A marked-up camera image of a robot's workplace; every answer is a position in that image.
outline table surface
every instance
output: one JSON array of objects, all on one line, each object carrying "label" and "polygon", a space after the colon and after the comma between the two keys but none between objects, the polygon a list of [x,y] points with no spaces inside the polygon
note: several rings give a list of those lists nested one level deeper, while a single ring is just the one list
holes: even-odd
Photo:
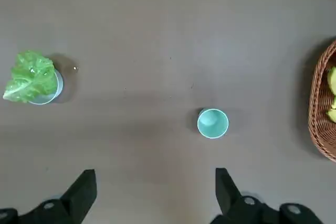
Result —
[{"label": "table surface", "polygon": [[[334,223],[336,165],[311,143],[307,108],[335,2],[0,0],[1,87],[26,49],[65,79],[54,104],[0,101],[0,208],[23,214],[95,168],[84,224],[205,224],[226,167],[272,207]],[[195,130],[204,107],[229,117],[219,140]]]}]

